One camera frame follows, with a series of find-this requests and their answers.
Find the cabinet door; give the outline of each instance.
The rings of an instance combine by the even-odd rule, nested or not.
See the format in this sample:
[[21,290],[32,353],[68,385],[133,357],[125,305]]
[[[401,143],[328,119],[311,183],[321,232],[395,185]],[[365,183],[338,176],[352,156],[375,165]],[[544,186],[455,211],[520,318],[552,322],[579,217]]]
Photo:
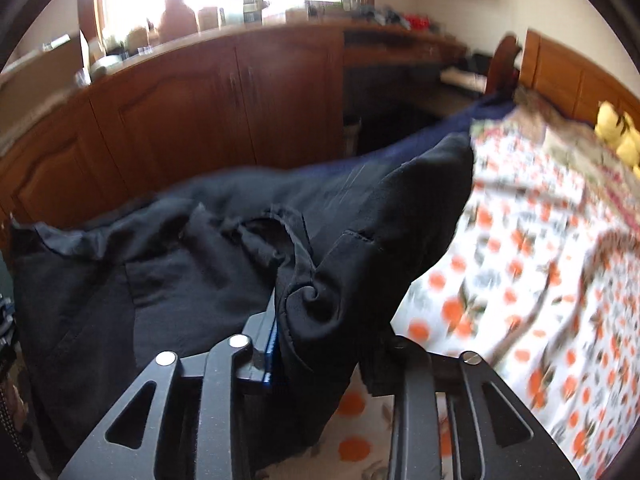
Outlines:
[[135,196],[255,164],[236,51],[225,38],[124,69],[97,88],[91,102]]
[[342,151],[342,33],[304,28],[239,38],[238,66],[255,158],[296,168]]
[[18,221],[73,227],[128,198],[85,100],[53,113],[0,160],[0,205]]

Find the plush toy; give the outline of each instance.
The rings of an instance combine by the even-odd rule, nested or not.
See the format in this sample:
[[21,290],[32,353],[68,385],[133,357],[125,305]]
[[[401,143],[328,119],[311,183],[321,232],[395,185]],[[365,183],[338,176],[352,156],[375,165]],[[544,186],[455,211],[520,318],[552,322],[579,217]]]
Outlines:
[[620,116],[614,106],[605,101],[600,105],[595,131],[598,138],[615,150],[618,158],[640,178],[640,133],[631,116],[626,112]]

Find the navy blue sheet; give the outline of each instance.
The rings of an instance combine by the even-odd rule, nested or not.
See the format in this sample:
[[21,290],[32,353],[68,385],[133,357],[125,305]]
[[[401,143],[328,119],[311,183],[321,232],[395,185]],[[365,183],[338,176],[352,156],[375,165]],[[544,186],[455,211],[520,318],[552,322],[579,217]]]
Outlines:
[[318,175],[339,174],[351,171],[355,166],[368,160],[386,160],[402,164],[430,150],[449,134],[468,133],[472,121],[500,120],[511,113],[514,108],[515,103],[511,99],[505,99],[498,94],[485,96],[459,114],[444,119],[435,126],[420,130],[391,146],[366,155],[307,166],[298,171],[317,173]]

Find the black garment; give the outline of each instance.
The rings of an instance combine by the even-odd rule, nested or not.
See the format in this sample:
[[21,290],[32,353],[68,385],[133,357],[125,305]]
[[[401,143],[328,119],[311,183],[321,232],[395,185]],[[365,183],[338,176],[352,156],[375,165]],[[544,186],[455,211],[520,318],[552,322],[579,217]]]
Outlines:
[[34,393],[73,452],[158,352],[207,351],[276,288],[291,414],[312,444],[409,284],[444,253],[471,189],[466,136],[396,170],[319,180],[231,171],[83,231],[14,226]]

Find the wooden headboard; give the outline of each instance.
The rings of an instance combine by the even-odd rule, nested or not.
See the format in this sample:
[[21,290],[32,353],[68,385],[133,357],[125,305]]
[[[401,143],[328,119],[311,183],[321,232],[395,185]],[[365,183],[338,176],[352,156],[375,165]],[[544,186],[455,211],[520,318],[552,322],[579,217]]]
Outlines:
[[640,100],[628,88],[594,62],[533,30],[527,33],[520,83],[568,118],[595,124],[600,102],[609,101],[640,124]]

